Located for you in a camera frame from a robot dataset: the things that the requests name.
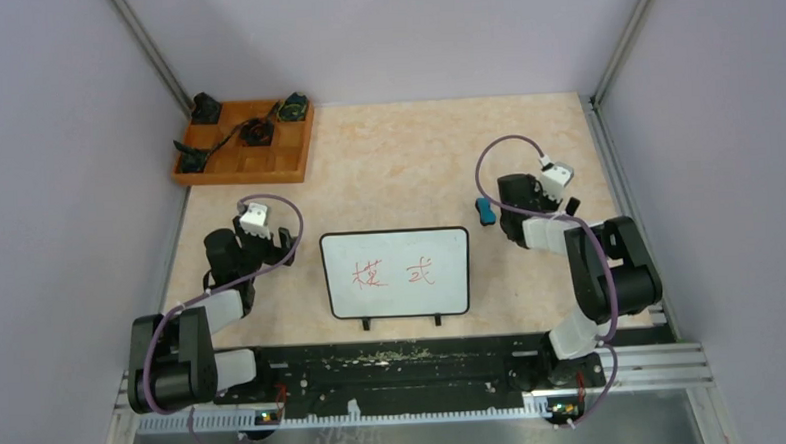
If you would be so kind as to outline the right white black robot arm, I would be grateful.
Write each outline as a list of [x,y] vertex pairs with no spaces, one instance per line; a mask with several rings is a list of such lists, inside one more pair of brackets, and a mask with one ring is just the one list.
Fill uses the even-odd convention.
[[663,284],[634,219],[613,217],[583,227],[562,220],[558,204],[530,174],[508,174],[496,181],[503,205],[500,228],[529,250],[567,258],[576,307],[540,343],[543,382],[564,387],[577,377],[578,362],[590,355],[612,321],[633,316],[662,299]]

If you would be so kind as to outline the white whiteboard with black frame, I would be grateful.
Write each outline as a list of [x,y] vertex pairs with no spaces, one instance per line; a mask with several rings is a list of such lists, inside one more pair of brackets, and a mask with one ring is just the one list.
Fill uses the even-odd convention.
[[470,234],[462,226],[326,233],[319,247],[337,319],[369,325],[470,310]]

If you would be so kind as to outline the blue whiteboard eraser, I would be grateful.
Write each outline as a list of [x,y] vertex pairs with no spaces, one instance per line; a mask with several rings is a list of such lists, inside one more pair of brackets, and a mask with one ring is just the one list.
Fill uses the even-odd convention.
[[475,200],[474,207],[479,215],[479,223],[481,226],[493,226],[497,222],[497,217],[490,202],[485,197],[478,197]]

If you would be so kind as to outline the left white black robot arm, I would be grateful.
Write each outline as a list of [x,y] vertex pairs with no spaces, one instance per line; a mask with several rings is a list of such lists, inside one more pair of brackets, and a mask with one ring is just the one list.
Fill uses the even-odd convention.
[[129,347],[127,400],[137,413],[171,414],[210,402],[228,387],[254,402],[274,392],[276,376],[255,364],[246,349],[219,356],[212,335],[243,319],[254,307],[256,274],[289,267],[298,238],[288,228],[261,237],[247,232],[240,218],[233,227],[204,239],[210,268],[203,275],[199,301],[178,305],[170,319],[162,313],[133,320]]

